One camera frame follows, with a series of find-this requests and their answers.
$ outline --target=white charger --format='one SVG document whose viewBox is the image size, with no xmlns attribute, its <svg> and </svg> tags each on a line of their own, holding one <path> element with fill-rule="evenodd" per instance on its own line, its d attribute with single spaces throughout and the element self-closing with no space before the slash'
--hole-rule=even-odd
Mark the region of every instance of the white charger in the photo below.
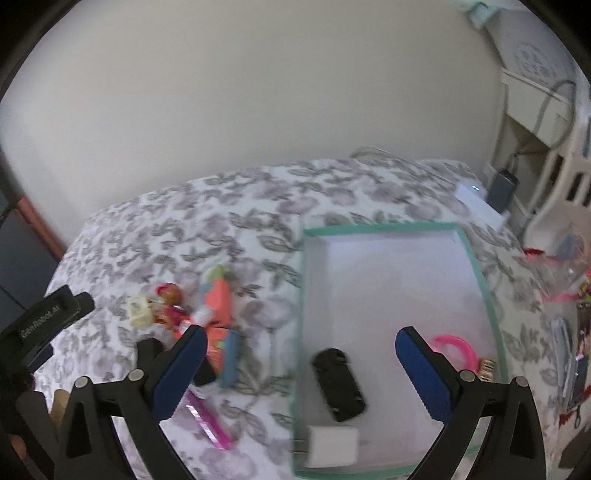
<svg viewBox="0 0 591 480">
<path fill-rule="evenodd" d="M 456 187 L 455 196 L 495 232 L 505 226 L 511 215 L 509 210 L 505 210 L 502 214 L 498 213 L 486 202 L 486 190 L 478 181 L 461 181 Z"/>
</svg>

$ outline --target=electrical cable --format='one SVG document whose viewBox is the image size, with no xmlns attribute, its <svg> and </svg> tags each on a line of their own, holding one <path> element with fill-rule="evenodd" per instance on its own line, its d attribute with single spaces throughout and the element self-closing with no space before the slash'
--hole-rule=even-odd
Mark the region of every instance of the electrical cable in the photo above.
<svg viewBox="0 0 591 480">
<path fill-rule="evenodd" d="M 391 158 L 393 160 L 402 160 L 402 161 L 408 162 L 408 163 L 414 165 L 415 167 L 419 168 L 420 170 L 428 173 L 429 175 L 432 175 L 433 177 L 435 177 L 439 180 L 443 180 L 444 182 L 450 183 L 454 186 L 456 184 L 453 180 L 447 179 L 447 178 L 443 177 L 442 175 L 439 175 L 439 173 L 437 173 L 436 171 L 430 169 L 429 167 L 427 167 L 425 165 L 420 164 L 416 160 L 410 160 L 409 158 L 399 157 L 399 156 L 394 155 L 386 150 L 382 150 L 381 148 L 377 148 L 377 147 L 371 147 L 369 145 L 358 148 L 351 155 L 349 155 L 349 158 L 359 158 L 359 157 L 363 157 L 364 155 L 368 155 L 368 154 L 369 155 L 379 154 L 379 155 Z"/>
<path fill-rule="evenodd" d="M 572 85 L 573 86 L 573 101 L 576 97 L 577 93 L 577 84 L 572 80 L 559 80 L 552 88 L 546 93 L 546 97 L 540 106 L 540 111 L 538 112 L 538 117 L 535 121 L 535 126 L 533 130 L 530 132 L 524 140 L 520 142 L 515 150 L 509 155 L 507 162 L 505 163 L 505 168 L 509 170 L 513 175 L 517 176 L 517 170 L 519 167 L 519 157 L 522 155 L 541 155 L 546 152 L 546 150 L 532 150 L 532 151 L 523 151 L 522 149 L 525 148 L 533 139 L 536 138 L 537 134 L 540 131 L 540 127 L 542 126 L 542 121 L 544 119 L 544 115 L 546 114 L 546 110 L 548 109 L 548 105 L 550 104 L 550 100 L 553 98 L 553 94 L 558 91 L 560 87 L 563 85 Z M 574 119 L 575 119 L 575 108 L 573 105 L 572 114 L 570 116 L 569 124 L 567 125 L 566 129 L 564 129 L 563 134 L 561 137 L 551 144 L 548 149 L 549 150 L 556 150 L 562 146 L 562 144 L 566 141 L 569 135 L 572 133 L 574 128 Z"/>
</svg>

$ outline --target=pink ring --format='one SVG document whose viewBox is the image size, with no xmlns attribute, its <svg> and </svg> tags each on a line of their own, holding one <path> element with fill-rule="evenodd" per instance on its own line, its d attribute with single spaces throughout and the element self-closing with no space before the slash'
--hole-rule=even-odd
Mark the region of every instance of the pink ring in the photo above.
<svg viewBox="0 0 591 480">
<path fill-rule="evenodd" d="M 463 338 L 455 335 L 439 335 L 429 342 L 432 350 L 438 353 L 441 353 L 440 345 L 446 344 L 453 345 L 461 351 L 464 357 L 464 370 L 471 370 L 474 373 L 478 372 L 478 355 L 472 348 L 472 345 Z"/>
</svg>

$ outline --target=black power adapter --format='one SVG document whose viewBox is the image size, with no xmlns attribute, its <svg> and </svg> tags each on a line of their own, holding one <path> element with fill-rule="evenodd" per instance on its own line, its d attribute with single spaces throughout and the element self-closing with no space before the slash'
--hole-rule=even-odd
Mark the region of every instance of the black power adapter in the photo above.
<svg viewBox="0 0 591 480">
<path fill-rule="evenodd" d="M 492 179 L 486 202 L 498 213 L 503 213 L 509 207 L 519 180 L 509 170 L 504 169 Z"/>
</svg>

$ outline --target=gray leaf pattern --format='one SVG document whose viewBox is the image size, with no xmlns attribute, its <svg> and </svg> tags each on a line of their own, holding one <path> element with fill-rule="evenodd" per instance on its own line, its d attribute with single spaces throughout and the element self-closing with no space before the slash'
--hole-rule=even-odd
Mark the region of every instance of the gray leaf pattern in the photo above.
<svg viewBox="0 0 591 480">
<path fill-rule="evenodd" d="M 460 162 L 422 162 L 452 181 L 474 178 Z M 194 424 L 167 423 L 166 434 L 198 478 L 282 478 L 293 420 L 277 413 L 275 403 L 293 397 L 302 229 L 312 220 L 320 222 L 315 226 L 457 222 L 486 275 L 509 374 L 527 372 L 550 455 L 557 437 L 556 369 L 539 288 L 515 237 L 487 228 L 453 190 L 405 161 L 367 155 L 222 173 L 103 209 L 87 220 L 48 288 L 86 290 L 96 310 L 56 337 L 37 385 L 51 401 L 55 389 L 71 389 L 81 375 L 95 382 L 123 378 L 140 338 L 172 344 L 159 325 L 137 331 L 127 318 L 126 298 L 175 281 L 190 301 L 204 269 L 224 262 L 234 275 L 243 342 L 234 388 L 210 402 L 227 421 L 236 448 L 220 452 Z M 139 478 L 149 478 L 140 461 L 130 462 Z"/>
</svg>

